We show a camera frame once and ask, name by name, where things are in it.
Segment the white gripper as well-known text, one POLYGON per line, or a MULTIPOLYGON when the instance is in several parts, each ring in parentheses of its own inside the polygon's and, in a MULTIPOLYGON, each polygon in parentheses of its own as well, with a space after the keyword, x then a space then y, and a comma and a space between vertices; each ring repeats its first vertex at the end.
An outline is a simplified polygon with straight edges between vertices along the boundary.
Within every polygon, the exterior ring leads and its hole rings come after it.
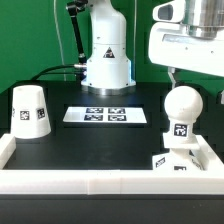
MULTIPOLYGON (((224 29, 214 39, 203 39, 188 35, 185 25, 155 23, 148 56, 152 63, 168 67, 172 89, 177 83, 175 68, 224 77, 224 29)), ((224 104, 224 90, 218 99, 224 104)))

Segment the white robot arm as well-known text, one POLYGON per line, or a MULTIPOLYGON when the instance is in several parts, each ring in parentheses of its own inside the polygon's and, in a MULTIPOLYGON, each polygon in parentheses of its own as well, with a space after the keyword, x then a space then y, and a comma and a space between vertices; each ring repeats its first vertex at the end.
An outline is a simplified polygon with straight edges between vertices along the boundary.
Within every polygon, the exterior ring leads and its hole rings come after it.
MULTIPOLYGON (((118 95, 132 88, 131 62, 126 56, 126 19, 111 0, 87 0, 92 23, 92 55, 87 60, 84 89, 118 95)), ((152 12, 149 35, 152 63, 224 77, 224 0, 171 0, 152 12)))

